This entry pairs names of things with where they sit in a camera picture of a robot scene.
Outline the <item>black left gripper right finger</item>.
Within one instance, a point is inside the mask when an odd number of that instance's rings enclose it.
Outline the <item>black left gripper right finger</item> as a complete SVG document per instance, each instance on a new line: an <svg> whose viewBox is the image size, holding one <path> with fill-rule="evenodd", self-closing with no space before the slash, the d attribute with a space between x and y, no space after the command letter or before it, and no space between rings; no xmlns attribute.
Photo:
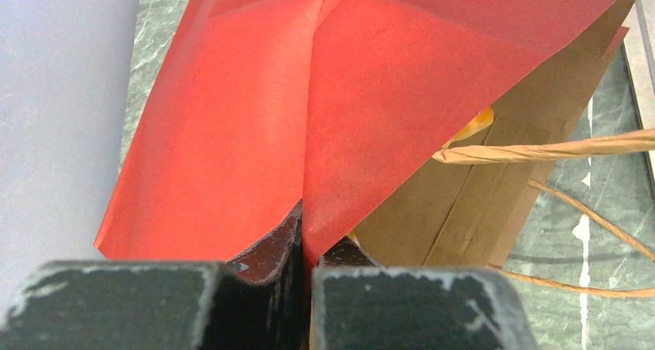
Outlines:
<svg viewBox="0 0 655 350"><path fill-rule="evenodd" d="M484 268L383 267L344 238L312 277L312 349L536 349L517 291Z"/></svg>

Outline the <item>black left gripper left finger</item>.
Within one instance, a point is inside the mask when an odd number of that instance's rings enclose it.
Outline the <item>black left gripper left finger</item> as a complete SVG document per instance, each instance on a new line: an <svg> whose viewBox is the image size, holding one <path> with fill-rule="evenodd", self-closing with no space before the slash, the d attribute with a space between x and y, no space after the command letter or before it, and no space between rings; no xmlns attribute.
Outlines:
<svg viewBox="0 0 655 350"><path fill-rule="evenodd" d="M53 261L28 277L3 349L297 349L302 207L226 262Z"/></svg>

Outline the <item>red brown paper bag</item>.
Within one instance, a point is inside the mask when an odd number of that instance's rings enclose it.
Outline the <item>red brown paper bag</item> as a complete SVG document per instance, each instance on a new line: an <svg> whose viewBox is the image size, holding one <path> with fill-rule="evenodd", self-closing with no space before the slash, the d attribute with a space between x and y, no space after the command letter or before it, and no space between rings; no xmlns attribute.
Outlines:
<svg viewBox="0 0 655 350"><path fill-rule="evenodd" d="M503 263L635 0L190 0L95 247L230 260L303 206L388 265ZM481 111L490 127L442 146Z"/></svg>

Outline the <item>orange fake bread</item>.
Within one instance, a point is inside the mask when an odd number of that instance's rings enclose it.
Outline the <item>orange fake bread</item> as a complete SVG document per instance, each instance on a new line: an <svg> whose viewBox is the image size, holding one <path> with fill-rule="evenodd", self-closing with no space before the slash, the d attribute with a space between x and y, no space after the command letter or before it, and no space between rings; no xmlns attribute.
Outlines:
<svg viewBox="0 0 655 350"><path fill-rule="evenodd" d="M474 117L468 124L466 124L462 129L460 129L451 139L449 139L443 146L442 149L447 149L453 142L462 141L467 139L476 133L484 130L487 127L490 127L494 122L494 110L492 107L488 107L485 110L481 111L476 117Z"/></svg>

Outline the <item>metal baking tray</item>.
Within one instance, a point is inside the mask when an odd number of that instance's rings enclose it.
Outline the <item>metal baking tray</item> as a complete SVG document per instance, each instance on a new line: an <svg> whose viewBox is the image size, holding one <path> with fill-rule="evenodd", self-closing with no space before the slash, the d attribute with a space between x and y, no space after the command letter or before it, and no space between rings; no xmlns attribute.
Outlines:
<svg viewBox="0 0 655 350"><path fill-rule="evenodd" d="M635 0L623 24L629 28L623 49L636 118L654 141L654 0Z"/></svg>

